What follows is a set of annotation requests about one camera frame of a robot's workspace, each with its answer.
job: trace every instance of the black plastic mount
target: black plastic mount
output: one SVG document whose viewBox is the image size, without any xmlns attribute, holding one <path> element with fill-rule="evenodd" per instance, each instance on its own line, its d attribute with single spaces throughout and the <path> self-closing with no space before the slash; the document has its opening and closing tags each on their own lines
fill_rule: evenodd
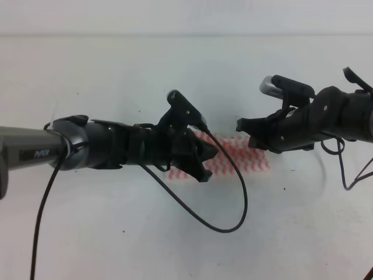
<svg viewBox="0 0 373 280">
<path fill-rule="evenodd" d="M 102 120 L 88 122 L 86 115 L 62 118 L 55 123 L 69 121 L 80 127 L 80 133 L 86 139 L 86 150 L 77 150 L 76 153 L 87 152 L 87 149 L 89 152 L 86 160 L 79 163 L 79 168 L 120 169 L 124 164 L 136 165 L 141 162 L 166 172 L 172 165 L 199 182 L 206 182 L 212 172 L 206 170 L 202 163 L 214 158 L 218 150 L 188 128 L 190 125 L 206 132 L 203 117 L 177 90 L 172 90 L 167 100 L 171 108 L 157 125 L 130 126 Z"/>
</svg>

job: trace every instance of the black cable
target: black cable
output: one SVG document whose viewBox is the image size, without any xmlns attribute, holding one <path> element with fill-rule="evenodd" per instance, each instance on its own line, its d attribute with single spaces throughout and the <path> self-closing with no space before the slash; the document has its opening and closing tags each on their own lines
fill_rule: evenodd
<svg viewBox="0 0 373 280">
<path fill-rule="evenodd" d="M 373 279 L 373 267 L 372 269 L 368 272 L 367 276 L 364 277 L 363 280 L 371 280 Z"/>
<path fill-rule="evenodd" d="M 43 210 L 45 206 L 45 202 L 47 201 L 48 194 L 51 190 L 51 187 L 53 185 L 54 179 L 57 176 L 58 171 L 60 170 L 62 164 L 64 163 L 64 160 L 66 158 L 67 154 L 67 148 L 65 147 L 64 151 L 61 153 L 61 156 L 58 159 L 58 163 L 52 173 L 51 178 L 49 179 L 47 188 L 45 189 L 43 198 L 41 200 L 39 210 L 37 213 L 37 218 L 36 218 L 36 224 L 35 224 L 35 232 L 34 232 L 34 243 L 33 243 L 33 252 L 32 252 L 32 257 L 31 257 L 31 273 L 30 273 L 30 280 L 35 279 L 35 268 L 36 268 L 36 254 L 37 254 L 37 243 L 38 243 L 38 238 L 39 238 L 39 230 L 40 230 L 40 222 L 41 222 L 41 216 L 43 215 Z"/>
<path fill-rule="evenodd" d="M 214 137 L 214 135 L 211 134 L 211 132 L 209 130 L 206 130 L 206 134 L 208 136 L 210 136 L 210 138 L 215 142 L 215 144 L 219 147 L 219 149 L 224 153 L 224 155 L 227 157 L 229 162 L 232 164 L 234 170 L 236 171 L 238 177 L 240 178 L 240 181 L 241 181 L 241 184 L 242 184 L 242 190 L 244 191 L 244 211 L 242 213 L 241 220 L 239 221 L 239 223 L 236 226 L 234 226 L 230 229 L 219 229 L 219 228 L 207 223 L 198 214 L 196 214 L 189 206 L 187 206 L 173 191 L 171 191 L 170 188 L 160 178 L 158 178 L 158 176 L 154 172 L 152 172 L 145 164 L 143 164 L 142 162 L 139 162 L 139 165 L 146 172 L 148 172 L 185 210 L 187 210 L 189 212 L 189 214 L 191 214 L 200 223 L 202 223 L 203 225 L 207 226 L 209 229 L 212 229 L 216 232 L 221 232 L 221 233 L 234 232 L 235 230 L 240 228 L 240 226 L 244 223 L 244 220 L 245 220 L 246 215 L 247 215 L 248 197 L 247 197 L 247 190 L 246 190 L 245 181 L 242 178 L 242 174 L 239 171 L 237 165 L 234 163 L 231 156 L 227 153 L 227 151 L 223 148 L 223 146 L 219 143 L 219 141 Z"/>
<path fill-rule="evenodd" d="M 364 170 L 373 162 L 373 158 L 364 166 L 364 168 L 359 172 L 359 174 L 355 177 L 354 181 L 349 185 L 347 186 L 346 184 L 346 176 L 344 175 L 344 166 L 343 166 L 343 159 L 342 159 L 342 152 L 344 151 L 344 140 L 341 138 L 341 137 L 335 137 L 335 139 L 337 140 L 337 147 L 338 147 L 338 151 L 335 152 L 335 151 L 332 151 L 332 150 L 329 150 L 323 143 L 323 141 L 321 142 L 321 147 L 322 149 L 327 152 L 328 154 L 330 155 L 338 155 L 338 158 L 339 158 L 339 165 L 340 165 L 340 172 L 341 172 L 341 176 L 342 176 L 342 184 L 343 184 L 343 188 L 346 190 L 346 191 L 349 191 L 351 190 L 359 181 L 363 180 L 363 179 L 366 179 L 370 176 L 373 176 L 373 172 L 369 172 L 363 176 L 360 176 Z"/>
</svg>

